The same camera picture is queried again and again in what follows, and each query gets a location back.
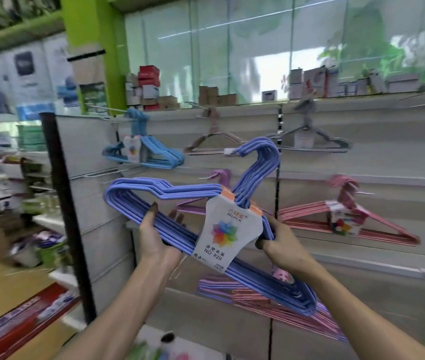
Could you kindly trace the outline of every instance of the hand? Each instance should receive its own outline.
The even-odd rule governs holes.
[[[256,247],[264,250],[270,260],[282,270],[305,281],[307,274],[320,266],[285,223],[264,214],[275,233],[275,240],[259,238]]]
[[[158,205],[154,202],[149,211],[146,212],[141,224],[139,225],[139,244],[141,250],[141,261],[146,260],[161,266],[169,275],[176,269],[181,260],[181,251],[172,246],[163,243],[159,232],[154,227]],[[176,210],[169,213],[169,217],[176,217]],[[176,222],[182,224],[184,215],[181,213]]]

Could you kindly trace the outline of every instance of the green pillar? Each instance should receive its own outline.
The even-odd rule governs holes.
[[[126,108],[125,74],[129,72],[124,15],[107,0],[61,0],[67,40],[71,47],[99,43],[106,54],[107,103]]]

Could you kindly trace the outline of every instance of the gray hanger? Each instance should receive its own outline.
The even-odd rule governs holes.
[[[320,128],[312,126],[311,113],[316,110],[316,102],[313,99],[306,99],[301,101],[294,110],[303,115],[304,123],[301,127],[298,127],[294,130],[284,131],[281,134],[269,134],[266,135],[268,138],[272,140],[283,139],[286,135],[294,135],[299,130],[311,130],[318,134],[320,137],[324,139],[327,143],[335,143],[337,146],[335,147],[312,147],[312,148],[295,148],[294,146],[284,146],[281,145],[281,149],[285,150],[296,150],[301,152],[328,152],[328,153],[346,153],[352,147],[352,143],[343,139],[343,138],[331,138],[325,131]]]

